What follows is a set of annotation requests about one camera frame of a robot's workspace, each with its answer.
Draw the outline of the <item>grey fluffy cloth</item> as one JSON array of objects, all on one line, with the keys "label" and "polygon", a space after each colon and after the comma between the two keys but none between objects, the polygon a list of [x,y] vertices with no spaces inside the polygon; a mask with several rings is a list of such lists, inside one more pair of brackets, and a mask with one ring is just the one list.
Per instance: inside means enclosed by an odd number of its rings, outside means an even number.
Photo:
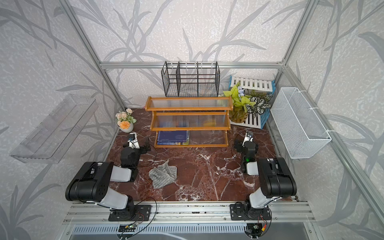
[{"label": "grey fluffy cloth", "polygon": [[175,182],[177,171],[176,166],[169,166],[169,161],[150,170],[149,177],[153,181],[153,188],[161,189]]}]

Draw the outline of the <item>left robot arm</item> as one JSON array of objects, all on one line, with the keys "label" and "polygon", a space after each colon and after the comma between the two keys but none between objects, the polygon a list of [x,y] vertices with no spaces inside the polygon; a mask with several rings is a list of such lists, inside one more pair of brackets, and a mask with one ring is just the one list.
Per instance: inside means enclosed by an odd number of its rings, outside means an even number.
[{"label": "left robot arm", "polygon": [[147,222],[151,206],[135,205],[132,196],[113,190],[110,188],[110,182],[134,182],[139,173],[140,157],[150,150],[149,144],[138,148],[124,147],[119,167],[113,162],[84,163],[66,189],[67,201],[94,203],[108,208],[110,222]]}]

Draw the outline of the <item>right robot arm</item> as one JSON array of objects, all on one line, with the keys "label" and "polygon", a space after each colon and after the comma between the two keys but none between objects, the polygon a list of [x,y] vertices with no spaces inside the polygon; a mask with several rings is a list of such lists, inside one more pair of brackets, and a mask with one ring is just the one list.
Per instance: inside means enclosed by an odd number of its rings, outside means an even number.
[{"label": "right robot arm", "polygon": [[249,194],[244,202],[230,205],[231,220],[270,221],[268,205],[274,201],[295,196],[297,184],[284,158],[256,158],[258,145],[250,139],[238,140],[234,148],[241,153],[241,171],[259,178],[260,188]]}]

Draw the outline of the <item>orange wooden bookshelf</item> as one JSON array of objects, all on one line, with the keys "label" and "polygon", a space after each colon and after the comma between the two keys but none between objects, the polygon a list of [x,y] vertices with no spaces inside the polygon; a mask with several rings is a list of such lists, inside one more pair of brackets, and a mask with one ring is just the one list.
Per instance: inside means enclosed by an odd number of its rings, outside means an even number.
[{"label": "orange wooden bookshelf", "polygon": [[[231,97],[154,98],[148,97],[145,110],[152,113],[151,131],[156,148],[226,148],[231,130]],[[164,132],[187,132],[182,144],[159,144]]]}]

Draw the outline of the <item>blue Animal Farm book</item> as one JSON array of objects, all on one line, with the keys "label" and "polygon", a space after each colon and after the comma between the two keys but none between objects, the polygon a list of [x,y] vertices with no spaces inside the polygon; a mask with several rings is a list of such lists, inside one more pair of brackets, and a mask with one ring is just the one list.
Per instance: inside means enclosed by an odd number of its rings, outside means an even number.
[{"label": "blue Animal Farm book", "polygon": [[181,145],[181,146],[185,146],[185,145],[189,145],[189,141],[160,141],[160,142],[157,142],[157,145]]}]

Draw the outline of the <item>white pot with flowers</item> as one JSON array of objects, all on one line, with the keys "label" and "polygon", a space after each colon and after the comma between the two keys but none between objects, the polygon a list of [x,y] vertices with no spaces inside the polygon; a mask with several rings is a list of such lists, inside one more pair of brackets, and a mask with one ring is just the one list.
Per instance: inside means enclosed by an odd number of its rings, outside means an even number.
[{"label": "white pot with flowers", "polygon": [[116,113],[117,126],[124,133],[130,133],[134,129],[134,124],[137,120],[132,116],[133,110],[126,109],[125,111],[119,111]]}]

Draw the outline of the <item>dark blue book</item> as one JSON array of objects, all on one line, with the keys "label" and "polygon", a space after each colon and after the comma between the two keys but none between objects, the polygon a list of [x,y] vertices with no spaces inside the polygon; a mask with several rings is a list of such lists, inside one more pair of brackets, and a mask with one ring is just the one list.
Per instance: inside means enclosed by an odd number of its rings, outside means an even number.
[{"label": "dark blue book", "polygon": [[189,131],[159,131],[157,142],[160,141],[189,141]]}]

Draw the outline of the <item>green potted plant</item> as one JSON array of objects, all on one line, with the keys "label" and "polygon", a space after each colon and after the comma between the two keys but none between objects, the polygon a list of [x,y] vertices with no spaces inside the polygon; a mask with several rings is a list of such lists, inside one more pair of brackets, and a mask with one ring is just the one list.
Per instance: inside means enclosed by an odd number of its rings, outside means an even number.
[{"label": "green potted plant", "polygon": [[232,97],[233,110],[230,111],[230,120],[234,123],[243,123],[249,115],[253,118],[262,115],[271,107],[271,94],[259,93],[252,90],[246,95],[246,90],[236,84],[229,91],[223,91],[222,97]]}]

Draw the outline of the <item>white blue slatted crate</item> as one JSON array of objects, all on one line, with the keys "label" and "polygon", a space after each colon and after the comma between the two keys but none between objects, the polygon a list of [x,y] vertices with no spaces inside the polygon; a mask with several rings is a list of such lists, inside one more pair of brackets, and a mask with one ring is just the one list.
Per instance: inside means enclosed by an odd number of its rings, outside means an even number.
[{"label": "white blue slatted crate", "polygon": [[271,100],[276,90],[275,81],[230,76],[228,92],[238,95],[230,111],[232,125],[263,129],[270,116]]}]

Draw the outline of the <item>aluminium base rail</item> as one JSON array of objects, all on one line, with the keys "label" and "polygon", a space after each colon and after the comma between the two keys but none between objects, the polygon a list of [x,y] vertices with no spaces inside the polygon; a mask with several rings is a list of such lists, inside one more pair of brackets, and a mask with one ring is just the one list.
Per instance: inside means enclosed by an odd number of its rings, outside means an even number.
[{"label": "aluminium base rail", "polygon": [[[144,202],[151,205],[155,224],[230,223],[233,202]],[[307,202],[277,201],[269,204],[273,223],[305,223],[316,219]],[[93,204],[72,204],[64,224],[110,224],[110,210]]]}]

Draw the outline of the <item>clear acrylic wall shelf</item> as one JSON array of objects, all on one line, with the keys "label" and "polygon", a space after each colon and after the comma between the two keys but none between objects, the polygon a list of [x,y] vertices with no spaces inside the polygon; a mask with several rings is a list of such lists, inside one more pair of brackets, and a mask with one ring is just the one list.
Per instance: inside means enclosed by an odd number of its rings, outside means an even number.
[{"label": "clear acrylic wall shelf", "polygon": [[67,95],[10,156],[23,163],[59,163],[98,106],[94,98]]}]

